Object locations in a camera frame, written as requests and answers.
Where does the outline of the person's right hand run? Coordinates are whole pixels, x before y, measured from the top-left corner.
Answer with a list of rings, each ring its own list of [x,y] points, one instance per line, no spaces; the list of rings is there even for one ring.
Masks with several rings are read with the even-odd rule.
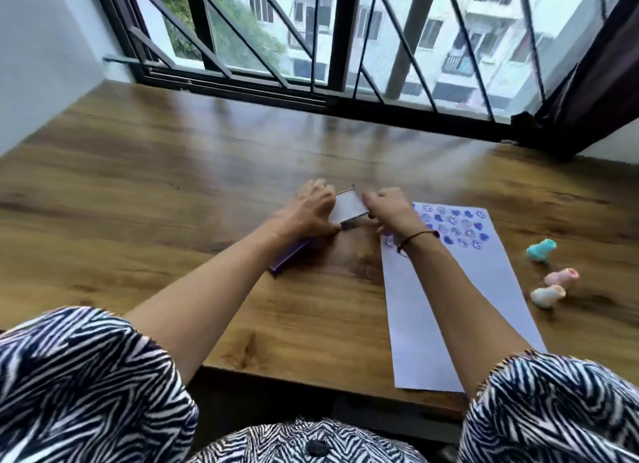
[[[400,188],[364,192],[362,200],[369,216],[378,223],[379,233],[391,234],[398,251],[409,252],[412,246],[440,242],[440,235],[421,220],[413,203]]]

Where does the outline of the person's left hand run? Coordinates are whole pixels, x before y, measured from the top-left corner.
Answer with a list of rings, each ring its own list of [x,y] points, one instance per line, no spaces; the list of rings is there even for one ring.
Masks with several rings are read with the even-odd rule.
[[[330,214],[315,214],[301,208],[298,192],[268,221],[278,236],[286,241],[296,242],[305,237],[335,235],[342,230],[341,225],[331,224]]]

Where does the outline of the purple ink pad case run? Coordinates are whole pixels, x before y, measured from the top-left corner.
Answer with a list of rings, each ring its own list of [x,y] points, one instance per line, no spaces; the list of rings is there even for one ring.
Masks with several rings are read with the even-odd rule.
[[[335,204],[328,220],[334,225],[348,224],[362,216],[367,216],[368,211],[363,204],[360,194],[352,185],[351,188],[338,192],[335,198]],[[281,251],[276,259],[270,264],[269,272],[272,275],[278,274],[283,267],[310,242],[314,241],[312,237],[301,238],[285,250]]]

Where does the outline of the person's left forearm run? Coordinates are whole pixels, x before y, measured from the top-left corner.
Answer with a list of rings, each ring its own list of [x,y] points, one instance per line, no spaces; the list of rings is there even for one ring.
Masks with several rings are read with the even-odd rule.
[[[300,237],[297,226],[270,219],[124,318],[169,354],[187,386],[269,265]]]

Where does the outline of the person's right forearm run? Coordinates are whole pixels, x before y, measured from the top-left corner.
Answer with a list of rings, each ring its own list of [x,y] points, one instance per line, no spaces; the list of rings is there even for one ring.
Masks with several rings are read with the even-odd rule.
[[[468,398],[474,399],[498,364],[532,351],[472,284],[440,241],[412,246],[409,257]]]

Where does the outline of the white paper with blue stamps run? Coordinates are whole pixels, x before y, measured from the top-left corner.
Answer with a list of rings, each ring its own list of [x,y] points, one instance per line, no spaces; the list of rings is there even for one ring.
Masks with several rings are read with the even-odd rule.
[[[428,228],[439,231],[443,246],[475,288],[534,349],[545,352],[489,212],[422,202],[415,202],[413,208]],[[380,246],[395,387],[463,392],[410,259],[397,251],[391,235],[382,236]]]

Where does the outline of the teal stamp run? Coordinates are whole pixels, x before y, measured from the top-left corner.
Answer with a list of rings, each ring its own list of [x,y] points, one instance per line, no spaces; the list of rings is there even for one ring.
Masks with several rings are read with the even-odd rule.
[[[526,249],[527,257],[534,262],[546,262],[548,255],[555,250],[557,244],[552,239],[544,239],[538,243],[530,245]]]

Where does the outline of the cream stamp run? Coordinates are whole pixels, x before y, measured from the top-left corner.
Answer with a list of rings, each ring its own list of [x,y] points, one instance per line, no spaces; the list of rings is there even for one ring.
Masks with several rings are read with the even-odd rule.
[[[557,302],[566,296],[565,289],[560,285],[550,285],[537,288],[530,293],[531,302],[544,310],[551,310]]]

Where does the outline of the pink stamp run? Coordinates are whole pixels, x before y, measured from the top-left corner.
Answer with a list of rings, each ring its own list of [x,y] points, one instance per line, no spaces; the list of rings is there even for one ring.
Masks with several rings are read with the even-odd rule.
[[[551,272],[544,277],[546,286],[560,286],[564,289],[575,286],[579,282],[580,275],[576,269],[567,267],[559,271]]]

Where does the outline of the white apartment building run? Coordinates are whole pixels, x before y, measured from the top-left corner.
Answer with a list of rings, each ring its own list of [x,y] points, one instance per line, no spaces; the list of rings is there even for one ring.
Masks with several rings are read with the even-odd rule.
[[[239,0],[283,52],[282,74],[325,86],[338,0]],[[345,90],[499,121],[534,110],[617,0],[358,0]]]

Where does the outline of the dark curtain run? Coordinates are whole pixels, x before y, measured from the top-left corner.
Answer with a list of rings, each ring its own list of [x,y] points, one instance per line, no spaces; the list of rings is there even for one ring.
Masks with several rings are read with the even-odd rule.
[[[619,0],[540,111],[511,128],[517,145],[569,160],[638,118],[639,0]]]

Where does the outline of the zebra striped garment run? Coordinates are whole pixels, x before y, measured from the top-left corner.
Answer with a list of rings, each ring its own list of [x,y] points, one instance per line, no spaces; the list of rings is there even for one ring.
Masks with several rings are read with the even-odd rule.
[[[247,427],[187,459],[198,407],[171,357],[96,308],[0,336],[0,463],[428,463],[333,419]],[[591,361],[528,351],[470,403],[457,463],[639,463],[639,389]]]

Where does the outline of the black window frame with grille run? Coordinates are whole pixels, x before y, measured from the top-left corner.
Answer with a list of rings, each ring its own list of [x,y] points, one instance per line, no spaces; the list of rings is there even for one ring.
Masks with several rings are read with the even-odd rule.
[[[288,16],[274,0],[276,14],[296,34]],[[515,143],[511,122],[515,115],[538,112],[584,56],[598,27],[579,59],[568,67],[549,94],[542,93],[536,109],[523,110],[502,122],[470,112],[444,112],[385,98],[368,71],[359,65],[374,88],[374,95],[345,90],[349,51],[358,0],[338,0],[337,62],[329,67],[327,85],[314,76],[292,79],[282,74],[277,55],[283,47],[256,24],[239,0],[99,0],[122,52],[104,57],[108,65],[127,68],[140,84],[224,99],[278,106],[342,118],[373,121],[416,130],[428,130],[496,143]]]

